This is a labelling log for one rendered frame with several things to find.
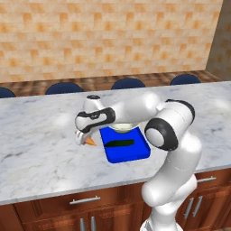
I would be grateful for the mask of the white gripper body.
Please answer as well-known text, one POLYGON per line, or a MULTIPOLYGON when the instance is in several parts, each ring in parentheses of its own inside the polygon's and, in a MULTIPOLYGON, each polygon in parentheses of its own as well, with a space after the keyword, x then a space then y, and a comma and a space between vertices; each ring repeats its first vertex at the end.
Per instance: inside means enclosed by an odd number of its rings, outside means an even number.
POLYGON ((82 133, 80 130, 77 130, 75 132, 75 139, 76 139, 76 143, 77 145, 82 145, 85 143, 85 139, 88 137, 87 134, 82 133))

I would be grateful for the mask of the pale white bowl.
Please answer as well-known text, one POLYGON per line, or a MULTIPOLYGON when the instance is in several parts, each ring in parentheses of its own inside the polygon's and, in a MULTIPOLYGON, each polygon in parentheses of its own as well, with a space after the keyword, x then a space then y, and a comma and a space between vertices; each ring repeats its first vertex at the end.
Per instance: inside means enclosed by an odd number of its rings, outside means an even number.
POLYGON ((120 134, 128 133, 131 130, 133 130, 135 127, 136 127, 136 124, 114 124, 114 125, 111 125, 111 128, 120 134))

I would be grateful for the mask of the blue tray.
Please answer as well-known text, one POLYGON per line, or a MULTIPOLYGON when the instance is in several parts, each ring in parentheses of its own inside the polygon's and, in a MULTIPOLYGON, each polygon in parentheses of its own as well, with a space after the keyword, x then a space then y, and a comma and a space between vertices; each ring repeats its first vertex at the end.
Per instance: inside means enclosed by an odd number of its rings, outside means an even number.
POLYGON ((134 128, 128 133, 120 134, 108 126, 100 129, 100 135, 107 160, 111 163, 136 161, 146 159, 150 156, 151 148, 146 142, 139 127, 134 128), (133 139, 134 145, 105 147, 105 144, 109 141, 125 139, 133 139))

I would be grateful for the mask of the dark blue stool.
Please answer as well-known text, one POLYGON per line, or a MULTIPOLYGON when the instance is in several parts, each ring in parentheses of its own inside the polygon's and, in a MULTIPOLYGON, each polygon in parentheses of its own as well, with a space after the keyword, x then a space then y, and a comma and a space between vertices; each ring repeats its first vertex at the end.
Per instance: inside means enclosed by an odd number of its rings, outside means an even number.
POLYGON ((83 89, 73 82, 61 82, 51 85, 45 92, 46 95, 67 94, 82 92, 83 89))
POLYGON ((176 76, 172 81, 171 85, 186 85, 186 84, 196 84, 199 83, 200 80, 191 74, 181 74, 176 76))
POLYGON ((0 98, 15 97, 15 94, 8 88, 0 87, 0 98))
POLYGON ((140 79, 125 78, 119 79, 112 89, 125 89, 125 88, 144 88, 145 85, 140 79))

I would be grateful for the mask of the wide wooden drawer front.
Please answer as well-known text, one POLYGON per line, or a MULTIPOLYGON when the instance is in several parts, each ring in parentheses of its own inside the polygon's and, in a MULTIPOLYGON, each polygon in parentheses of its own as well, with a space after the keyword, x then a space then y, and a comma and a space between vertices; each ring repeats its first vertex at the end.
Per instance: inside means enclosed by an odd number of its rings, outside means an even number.
POLYGON ((57 214, 71 210, 87 210, 90 208, 100 208, 105 206, 124 205, 126 203, 139 202, 142 200, 141 183, 118 186, 108 189, 97 189, 65 196, 40 199, 37 205, 41 208, 43 214, 57 214), (86 199, 98 196, 101 200, 70 205, 75 199, 86 199))

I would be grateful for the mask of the wooden cupboard door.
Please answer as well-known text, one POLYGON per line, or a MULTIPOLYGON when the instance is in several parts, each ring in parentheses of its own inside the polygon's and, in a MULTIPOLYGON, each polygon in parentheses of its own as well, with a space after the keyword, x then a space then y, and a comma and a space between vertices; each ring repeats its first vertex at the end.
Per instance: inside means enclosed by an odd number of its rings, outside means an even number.
POLYGON ((192 218, 193 209, 195 207, 195 197, 196 194, 190 194, 181 204, 176 215, 176 221, 184 231, 189 231, 189 223, 190 219, 192 218), (191 208, 188 217, 185 217, 189 205, 191 205, 191 208))
POLYGON ((200 206, 193 218, 194 230, 211 231, 223 208, 226 207, 231 187, 207 190, 199 195, 200 206))
POLYGON ((25 231, 80 231, 79 220, 84 218, 86 231, 89 231, 85 214, 52 217, 39 221, 23 223, 25 231))
POLYGON ((142 202, 138 202, 88 212, 89 231, 91 217, 96 219, 97 231, 140 231, 144 222, 143 206, 142 202))

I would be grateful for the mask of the narrow wooden drawer front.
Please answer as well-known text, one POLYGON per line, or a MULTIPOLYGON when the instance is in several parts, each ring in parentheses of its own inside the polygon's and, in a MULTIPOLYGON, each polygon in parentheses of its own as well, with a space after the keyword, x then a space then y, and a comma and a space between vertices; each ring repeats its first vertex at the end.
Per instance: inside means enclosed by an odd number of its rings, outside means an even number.
POLYGON ((231 169, 223 169, 216 171, 205 171, 196 174, 197 180, 216 177, 216 180, 198 183, 198 189, 209 189, 214 187, 226 186, 231 181, 231 169))

